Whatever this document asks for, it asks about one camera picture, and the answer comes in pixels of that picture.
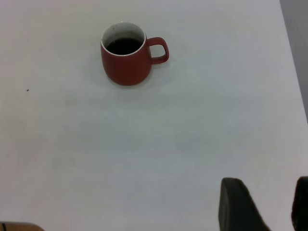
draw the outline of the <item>coffee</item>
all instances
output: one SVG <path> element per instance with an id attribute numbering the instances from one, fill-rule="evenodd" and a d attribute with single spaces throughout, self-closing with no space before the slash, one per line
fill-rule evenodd
<path id="1" fill-rule="evenodd" d="M 131 54 L 141 47 L 142 43 L 134 38 L 120 38 L 111 42 L 107 50 L 113 54 Z"/>

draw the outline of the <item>red mug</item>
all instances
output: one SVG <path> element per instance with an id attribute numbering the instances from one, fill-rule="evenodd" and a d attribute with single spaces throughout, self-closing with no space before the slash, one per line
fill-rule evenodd
<path id="1" fill-rule="evenodd" d="M 141 47 L 133 53 L 118 55 L 106 47 L 117 39 L 136 39 L 142 42 Z M 165 54 L 151 57 L 150 46 L 162 45 Z M 101 39 L 101 53 L 104 70 L 109 78 L 120 85 L 135 85 L 147 78 L 152 64 L 161 64 L 168 60 L 169 50 L 166 42 L 159 37 L 147 38 L 144 31 L 133 23 L 118 23 L 109 27 Z"/>

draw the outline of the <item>mug handle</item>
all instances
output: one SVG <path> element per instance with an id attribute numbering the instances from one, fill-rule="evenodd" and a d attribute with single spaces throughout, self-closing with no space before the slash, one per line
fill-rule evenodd
<path id="1" fill-rule="evenodd" d="M 163 56 L 152 58 L 152 64 L 162 64 L 169 59 L 169 50 L 165 40 L 160 37 L 155 37 L 149 38 L 147 41 L 149 46 L 162 45 L 165 49 L 165 54 Z"/>

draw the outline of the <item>white table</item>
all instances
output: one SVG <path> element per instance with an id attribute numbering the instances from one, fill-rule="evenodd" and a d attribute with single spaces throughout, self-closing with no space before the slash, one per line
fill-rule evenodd
<path id="1" fill-rule="evenodd" d="M 170 50 L 130 88 L 101 64 L 120 21 Z M 237 177 L 293 230 L 308 129 L 278 0 L 6 0 L 0 31 L 1 220 L 218 231 L 220 181 Z"/>

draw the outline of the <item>white inner rim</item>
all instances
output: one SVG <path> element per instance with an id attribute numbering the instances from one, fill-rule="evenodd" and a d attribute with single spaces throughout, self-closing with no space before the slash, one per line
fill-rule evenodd
<path id="1" fill-rule="evenodd" d="M 139 41 L 143 41 L 141 47 L 136 50 L 133 53 L 130 54 L 113 54 L 111 52 L 109 52 L 107 50 L 107 46 L 117 40 L 117 39 L 121 39 L 121 38 L 132 38 L 132 39 L 137 39 Z M 102 38 L 101 38 L 101 45 L 102 47 L 105 49 L 105 51 L 107 51 L 108 53 L 112 54 L 112 55 L 116 55 L 116 56 L 128 56 L 128 55 L 132 55 L 134 53 L 137 53 L 145 44 L 145 33 L 143 30 L 141 30 L 141 28 L 133 23 L 117 23 L 117 24 L 113 24 L 111 27 L 109 27 L 105 33 L 103 34 Z"/>

